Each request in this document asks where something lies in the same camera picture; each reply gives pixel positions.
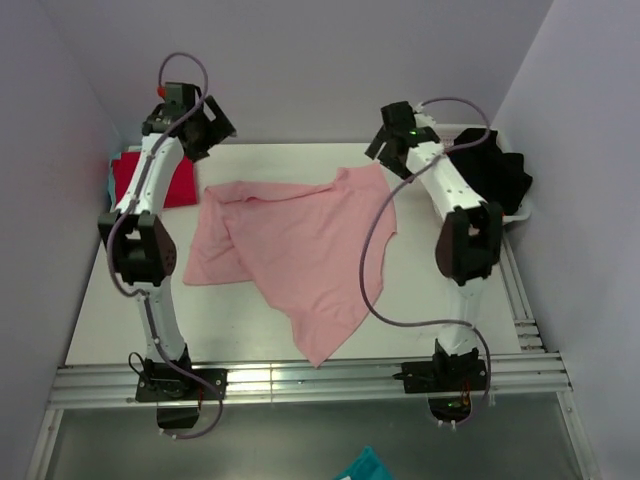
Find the pink t-shirt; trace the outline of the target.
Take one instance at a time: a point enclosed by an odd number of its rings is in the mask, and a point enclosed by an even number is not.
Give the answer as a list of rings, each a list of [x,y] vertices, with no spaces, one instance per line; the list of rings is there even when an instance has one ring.
[[[183,275],[190,286],[252,281],[291,322],[315,367],[359,328],[383,290],[395,209],[377,164],[340,168],[324,185],[236,181],[201,200]]]

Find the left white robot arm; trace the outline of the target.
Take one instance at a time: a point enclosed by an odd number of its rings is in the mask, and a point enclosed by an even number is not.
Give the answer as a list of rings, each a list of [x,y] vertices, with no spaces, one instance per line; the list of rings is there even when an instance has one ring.
[[[176,320],[171,277],[177,249],[160,213],[184,159],[197,162],[236,133],[215,99],[194,84],[159,86],[160,103],[142,125],[139,160],[122,198],[98,219],[116,289],[138,304],[146,341],[140,383],[183,399],[195,386],[191,359]]]

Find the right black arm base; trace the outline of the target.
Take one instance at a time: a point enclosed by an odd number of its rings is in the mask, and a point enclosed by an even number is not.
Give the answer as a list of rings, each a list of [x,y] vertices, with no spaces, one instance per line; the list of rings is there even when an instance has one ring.
[[[469,358],[438,354],[431,360],[403,362],[392,378],[402,383],[405,394],[425,394],[436,425],[455,430],[489,396],[491,368],[475,353]]]

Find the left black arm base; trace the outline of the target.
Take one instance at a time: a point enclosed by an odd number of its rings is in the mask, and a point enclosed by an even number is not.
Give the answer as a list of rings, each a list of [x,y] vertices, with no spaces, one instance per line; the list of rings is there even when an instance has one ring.
[[[135,401],[158,404],[158,427],[182,433],[196,426],[204,401],[225,399],[228,371],[222,368],[193,369],[188,352],[176,364],[213,386],[214,390],[165,363],[143,359],[137,352],[130,353],[128,357],[128,366],[137,376]]]

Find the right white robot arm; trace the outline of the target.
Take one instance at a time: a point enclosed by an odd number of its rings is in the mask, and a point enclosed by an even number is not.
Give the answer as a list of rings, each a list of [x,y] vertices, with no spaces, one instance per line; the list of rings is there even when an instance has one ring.
[[[394,102],[381,109],[382,125],[365,154],[394,173],[401,182],[382,201],[376,221],[394,197],[417,181],[427,192],[441,221],[434,248],[436,266],[448,281],[453,295],[446,319],[426,320],[437,326],[433,378],[443,389],[452,390],[468,374],[464,362],[485,362],[490,368],[488,343],[477,327],[481,295],[500,259],[503,209],[485,199],[464,179],[451,156],[489,140],[491,129],[483,126],[478,138],[447,146],[435,131],[434,120],[422,105]]]

